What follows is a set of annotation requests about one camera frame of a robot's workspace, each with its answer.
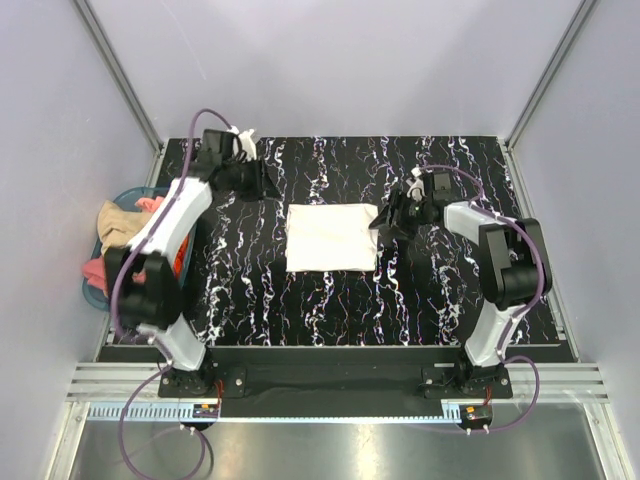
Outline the left aluminium frame post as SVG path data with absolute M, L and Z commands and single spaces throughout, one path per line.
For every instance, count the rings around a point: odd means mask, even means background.
M 151 149 L 155 153 L 158 153 L 164 142 L 157 133 L 149 115 L 146 113 L 138 95 L 136 94 L 105 28 L 91 5 L 91 2 L 87 0 L 71 0 L 70 3 L 89 34 L 103 61 L 103 64 L 108 70 L 144 138 Z

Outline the pink t-shirt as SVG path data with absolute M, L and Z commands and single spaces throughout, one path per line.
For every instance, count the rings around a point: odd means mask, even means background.
M 148 212 L 153 215 L 163 202 L 163 196 L 154 198 L 142 197 L 135 202 L 135 206 L 139 208 L 139 211 L 131 212 Z M 106 271 L 102 253 L 98 258 L 86 262 L 82 267 L 82 273 L 90 286 L 98 288 L 104 294 L 107 294 Z

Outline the right aluminium frame post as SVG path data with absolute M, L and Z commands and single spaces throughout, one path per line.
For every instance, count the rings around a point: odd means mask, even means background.
M 522 138 L 547 91 L 551 87 L 587 22 L 599 4 L 600 2 L 598 0 L 581 0 L 578 3 L 575 12 L 560 37 L 560 40 L 550 56 L 541 76 L 529 95 L 522 112 L 518 116 L 514 127 L 505 138 L 504 144 L 509 152 L 515 150 L 516 145 Z

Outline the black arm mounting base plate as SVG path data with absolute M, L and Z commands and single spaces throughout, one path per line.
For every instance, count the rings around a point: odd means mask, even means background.
M 459 353 L 454 346 L 217 346 L 208 349 L 203 373 L 172 371 L 147 390 L 166 399 L 208 398 L 219 380 L 222 403 L 415 412 L 461 398 L 444 385 Z

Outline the cream and green t-shirt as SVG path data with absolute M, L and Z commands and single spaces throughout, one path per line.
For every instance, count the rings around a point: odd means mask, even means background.
M 376 269 L 378 231 L 372 204 L 291 204 L 286 217 L 286 270 L 299 272 Z

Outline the aluminium frame post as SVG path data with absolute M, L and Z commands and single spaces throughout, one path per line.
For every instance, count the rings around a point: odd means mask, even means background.
M 87 0 L 71 0 L 70 3 L 89 34 L 103 61 L 103 64 L 108 70 L 144 138 L 151 149 L 155 153 L 158 153 L 164 142 L 157 133 L 149 115 L 146 113 L 138 95 L 136 94 L 105 28 L 91 5 L 91 2 Z
M 578 3 L 575 12 L 560 37 L 560 40 L 550 56 L 541 76 L 529 95 L 522 112 L 518 116 L 514 127 L 505 138 L 504 144 L 509 152 L 515 150 L 516 145 L 522 138 L 547 91 L 551 87 L 587 22 L 599 4 L 600 2 L 598 0 L 581 0 Z

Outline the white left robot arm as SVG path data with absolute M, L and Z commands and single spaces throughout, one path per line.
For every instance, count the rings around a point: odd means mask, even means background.
M 205 130 L 198 145 L 188 145 L 181 176 L 143 229 L 103 255 L 116 332 L 145 338 L 170 366 L 182 370 L 181 384 L 196 396 L 214 388 L 216 372 L 204 364 L 206 348 L 184 318 L 175 261 L 217 193 L 246 202 L 280 199 L 257 155 L 253 130 Z

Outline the teal laundry basket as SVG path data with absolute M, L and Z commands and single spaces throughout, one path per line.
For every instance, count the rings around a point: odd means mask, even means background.
M 168 187 L 147 187 L 147 186 L 138 186 L 131 188 L 129 190 L 124 191 L 120 195 L 118 195 L 113 202 L 117 204 L 119 207 L 126 211 L 139 211 L 139 208 L 135 206 L 135 202 L 142 197 L 157 197 L 163 196 L 165 197 L 168 194 Z M 196 225 L 193 225 L 191 231 L 189 232 L 189 250 L 188 257 L 186 260 L 185 266 L 187 267 L 186 271 L 178 278 L 179 285 L 181 287 L 186 283 L 186 277 L 189 270 L 189 266 L 191 263 L 191 255 L 193 251 L 194 239 L 196 233 Z M 96 240 L 93 252 L 91 254 L 91 259 L 98 258 L 101 254 L 101 242 L 99 239 Z M 85 300 L 94 308 L 100 311 L 107 312 L 109 310 L 109 300 L 106 294 L 104 294 L 98 288 L 90 286 L 87 280 L 83 276 L 82 282 L 82 292 Z

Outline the beige t-shirt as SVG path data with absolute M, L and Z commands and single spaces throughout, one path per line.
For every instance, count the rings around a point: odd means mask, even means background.
M 123 247 L 147 224 L 152 214 L 131 212 L 111 201 L 105 201 L 97 217 L 97 233 L 101 242 L 101 253 L 110 247 Z

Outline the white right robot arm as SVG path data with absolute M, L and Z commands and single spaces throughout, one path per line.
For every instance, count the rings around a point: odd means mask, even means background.
M 418 229 L 437 225 L 477 247 L 484 297 L 476 326 L 461 348 L 446 387 L 476 396 L 501 380 L 510 339 L 522 318 L 552 287 L 541 225 L 482 208 L 482 184 L 455 167 L 416 167 L 409 189 L 390 193 L 369 224 L 397 240 L 412 240 Z

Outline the orange garment in basket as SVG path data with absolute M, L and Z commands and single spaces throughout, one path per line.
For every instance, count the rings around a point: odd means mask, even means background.
M 180 248 L 178 249 L 175 259 L 174 259 L 174 263 L 173 263 L 173 267 L 174 267 L 174 273 L 176 275 L 177 278 L 180 278 L 181 275 L 186 271 L 187 267 L 185 266 L 186 264 L 186 260 L 188 257 L 188 250 L 189 250 L 189 237 L 186 236 L 183 240 L 183 242 L 180 245 Z

